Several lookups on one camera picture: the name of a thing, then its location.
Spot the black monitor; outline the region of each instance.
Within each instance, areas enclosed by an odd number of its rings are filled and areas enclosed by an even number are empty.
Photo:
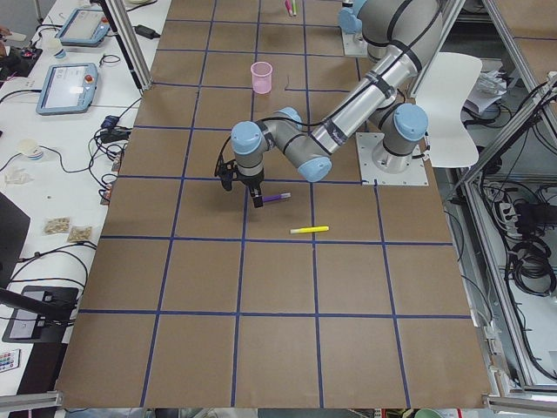
[[[14,308],[2,340],[61,341],[76,305],[77,289],[27,286],[22,294],[7,290],[29,225],[29,216],[0,193],[0,304]]]

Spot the marker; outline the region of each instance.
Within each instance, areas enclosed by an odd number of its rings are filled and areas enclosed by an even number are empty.
[[[290,193],[280,193],[280,194],[273,194],[272,196],[264,196],[263,203],[266,202],[273,202],[274,200],[282,200],[290,198]]]
[[[308,226],[306,228],[291,229],[290,233],[323,233],[328,230],[328,226]]]
[[[292,17],[292,6],[290,5],[290,0],[285,0],[285,7],[288,12],[288,16]]]

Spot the white mounting plate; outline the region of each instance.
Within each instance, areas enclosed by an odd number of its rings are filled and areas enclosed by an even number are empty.
[[[344,31],[340,31],[342,33],[342,45],[345,48],[345,55],[347,57],[356,57],[356,58],[366,58],[367,57],[367,42],[363,39],[358,41],[357,39],[354,40],[354,35],[351,33],[345,33]]]
[[[359,173],[362,185],[374,185],[375,181],[377,181],[378,185],[429,185],[427,183],[426,168],[421,158],[413,159],[410,166],[399,174],[384,172],[373,163],[373,148],[383,137],[382,133],[356,133]],[[413,154],[421,154],[417,145]]]

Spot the gray floor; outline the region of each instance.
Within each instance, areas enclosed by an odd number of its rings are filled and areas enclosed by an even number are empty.
[[[46,16],[56,0],[38,0],[40,14]],[[38,22],[35,0],[2,0],[0,2],[0,24],[10,30],[27,35],[25,42],[7,41],[10,46],[26,46],[35,33]]]

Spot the blue joint cap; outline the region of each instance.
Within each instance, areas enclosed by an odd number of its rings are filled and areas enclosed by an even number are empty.
[[[364,7],[364,4],[367,3],[368,0],[354,0],[354,4],[352,6],[352,12],[355,17],[358,17],[359,11]]]
[[[302,118],[299,116],[298,112],[293,107],[285,107],[285,108],[279,110],[278,112],[279,113],[284,113],[288,118],[294,119],[297,122],[302,121]],[[300,130],[302,129],[302,125],[300,125],[299,123],[296,124],[296,127]]]
[[[316,157],[298,167],[298,172],[310,183],[315,183],[326,176],[331,167],[331,160],[328,157]]]
[[[362,22],[354,16],[352,7],[343,7],[338,15],[340,29],[348,34],[358,33],[362,30]]]
[[[394,111],[394,126],[403,138],[417,142],[427,131],[427,115],[416,104],[404,103]]]
[[[240,122],[232,128],[232,149],[239,155],[254,152],[262,140],[263,132],[253,122]]]

